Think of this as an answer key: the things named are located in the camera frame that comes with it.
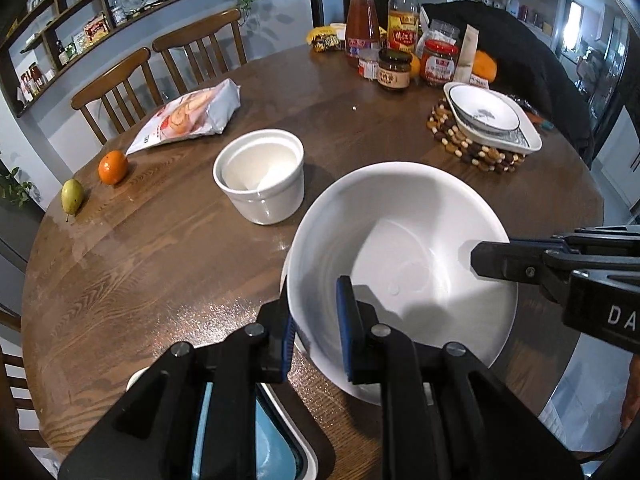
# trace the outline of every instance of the cabinet handle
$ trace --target cabinet handle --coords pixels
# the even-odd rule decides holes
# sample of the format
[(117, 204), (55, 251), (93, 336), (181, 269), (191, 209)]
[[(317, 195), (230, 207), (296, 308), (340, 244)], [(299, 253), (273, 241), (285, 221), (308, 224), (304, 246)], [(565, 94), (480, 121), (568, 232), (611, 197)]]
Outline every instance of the cabinet handle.
[(631, 163), (631, 166), (629, 167), (629, 169), (635, 173), (636, 170), (638, 169), (638, 166), (640, 166), (640, 152), (638, 152), (638, 154), (636, 155), (636, 158)]

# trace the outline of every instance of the wooden round table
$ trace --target wooden round table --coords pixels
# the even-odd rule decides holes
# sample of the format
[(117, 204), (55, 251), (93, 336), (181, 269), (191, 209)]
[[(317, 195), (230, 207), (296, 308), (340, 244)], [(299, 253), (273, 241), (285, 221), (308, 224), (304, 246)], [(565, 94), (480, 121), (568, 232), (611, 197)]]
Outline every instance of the wooden round table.
[[(515, 173), (482, 173), (427, 131), (441, 94), (423, 84), (387, 92), (360, 78), (343, 54), (307, 46), (230, 76), (242, 87), (242, 106), (223, 135), (136, 153), (121, 184), (100, 184), (98, 161), (125, 150), (139, 130), (133, 127), (78, 172), (88, 197), (75, 219), (65, 223), (58, 199), (46, 213), (27, 268), (23, 349), (42, 434), (62, 454), (121, 396), (132, 373), (172, 342), (220, 341), (276, 298), (305, 211), (356, 168), (410, 160), (448, 171), (484, 197), (511, 237), (602, 224), (589, 171), (557, 132), (542, 134), (542, 150)], [(305, 199), (286, 221), (258, 226), (216, 187), (212, 165), (231, 140), (267, 127), (302, 140)], [(513, 331), (493, 370), (539, 413), (577, 338), (557, 305), (521, 286)], [(342, 393), (297, 351), (289, 381), (335, 449), (331, 478), (377, 477), (380, 410)]]

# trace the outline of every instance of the chair backrest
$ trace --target chair backrest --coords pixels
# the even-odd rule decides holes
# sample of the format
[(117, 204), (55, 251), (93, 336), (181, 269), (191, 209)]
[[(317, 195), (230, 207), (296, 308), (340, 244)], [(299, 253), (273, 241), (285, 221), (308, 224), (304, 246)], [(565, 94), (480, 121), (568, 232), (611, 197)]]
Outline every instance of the chair backrest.
[(53, 476), (47, 472), (31, 452), (29, 449), (31, 444), (25, 440), (20, 430), (18, 411), (11, 394), (11, 385), (4, 363), (0, 362), (0, 478), (51, 480)]
[[(16, 332), (20, 332), (20, 316), (0, 304), (0, 324)], [(7, 373), (5, 365), (24, 369), (24, 361), (21, 357), (2, 352), (0, 347), (0, 418), (7, 417), (9, 424), (17, 431), (28, 447), (49, 447), (38, 430), (21, 430), (18, 425), (18, 409), (32, 410), (31, 399), (14, 397), (11, 388), (27, 390), (27, 379)]]
[(89, 103), (100, 99), (118, 133), (123, 133), (125, 129), (122, 126), (120, 119), (116, 115), (113, 106), (111, 106), (110, 101), (107, 99), (107, 94), (111, 92), (113, 93), (113, 96), (115, 97), (116, 102), (120, 107), (120, 111), (122, 112), (122, 115), (127, 121), (129, 127), (136, 124), (137, 121), (134, 120), (129, 109), (127, 108), (127, 105), (122, 98), (122, 94), (120, 94), (120, 91), (118, 90), (118, 85), (122, 84), (127, 91), (127, 95), (129, 96), (129, 99), (133, 104), (133, 108), (138, 115), (138, 120), (144, 118), (146, 112), (142, 105), (140, 105), (140, 101), (136, 97), (136, 94), (134, 93), (133, 88), (129, 83), (129, 77), (138, 67), (142, 67), (142, 73), (145, 76), (146, 85), (151, 92), (151, 97), (153, 98), (154, 103), (157, 106), (162, 105), (162, 98), (160, 97), (158, 85), (156, 84), (156, 80), (154, 79), (151, 68), (149, 67), (150, 57), (151, 51), (147, 47), (140, 48), (133, 54), (127, 56), (116, 66), (102, 74), (98, 79), (95, 79), (94, 81), (89, 83), (71, 99), (71, 107), (74, 110), (80, 110), (82, 112), (82, 115), (84, 115), (84, 118), (89, 123), (89, 126), (91, 126), (91, 129), (94, 131), (96, 137), (98, 137), (98, 140), (100, 140), (101, 143), (104, 144), (105, 142), (107, 142), (107, 139), (104, 137), (104, 134), (100, 130), (98, 124), (95, 122), (94, 118), (91, 117), (91, 114), (89, 113), (89, 110), (86, 106)]
[(191, 66), (191, 70), (193, 71), (196, 81), (199, 84), (203, 83), (204, 78), (196, 61), (196, 57), (193, 55), (191, 43), (196, 43), (198, 45), (202, 62), (207, 70), (207, 74), (209, 75), (208, 78), (215, 77), (216, 72), (213, 68), (213, 63), (207, 53), (204, 42), (202, 41), (204, 38), (209, 38), (220, 70), (222, 73), (226, 73), (229, 71), (229, 68), (226, 65), (225, 58), (222, 56), (222, 50), (220, 49), (220, 45), (218, 44), (215, 34), (222, 27), (225, 27), (225, 25), (231, 25), (231, 30), (234, 34), (234, 42), (236, 43), (236, 50), (238, 51), (238, 58), (240, 59), (240, 64), (244, 65), (246, 63), (246, 54), (244, 53), (242, 37), (240, 36), (240, 27), (238, 25), (240, 17), (241, 14), (238, 9), (223, 10), (222, 12), (208, 16), (207, 18), (195, 23), (191, 23), (191, 25), (174, 30), (173, 32), (169, 32), (154, 40), (152, 45), (153, 50), (162, 54), (166, 67), (169, 69), (169, 73), (171, 74), (175, 86), (180, 94), (186, 93), (187, 87), (184, 84), (184, 80), (180, 75), (180, 71), (175, 64), (174, 58), (171, 56), (169, 49), (184, 47), (187, 53), (187, 58), (189, 59), (189, 65)]

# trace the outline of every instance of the bag of cookies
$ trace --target bag of cookies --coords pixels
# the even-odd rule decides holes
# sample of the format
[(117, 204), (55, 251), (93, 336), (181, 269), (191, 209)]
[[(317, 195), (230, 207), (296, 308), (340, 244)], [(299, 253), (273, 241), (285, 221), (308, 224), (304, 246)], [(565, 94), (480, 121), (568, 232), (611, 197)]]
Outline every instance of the bag of cookies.
[(160, 108), (142, 126), (126, 155), (177, 140), (221, 134), (239, 107), (240, 87), (231, 79), (185, 94)]

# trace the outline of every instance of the pear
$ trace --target pear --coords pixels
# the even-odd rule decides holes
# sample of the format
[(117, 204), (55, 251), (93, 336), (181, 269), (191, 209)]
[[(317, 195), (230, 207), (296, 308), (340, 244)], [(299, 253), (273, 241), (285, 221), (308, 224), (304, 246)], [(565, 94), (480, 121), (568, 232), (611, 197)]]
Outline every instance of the pear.
[(74, 178), (67, 180), (62, 186), (60, 199), (62, 200), (62, 209), (66, 213), (66, 221), (69, 222), (69, 215), (75, 215), (84, 200), (82, 184)]

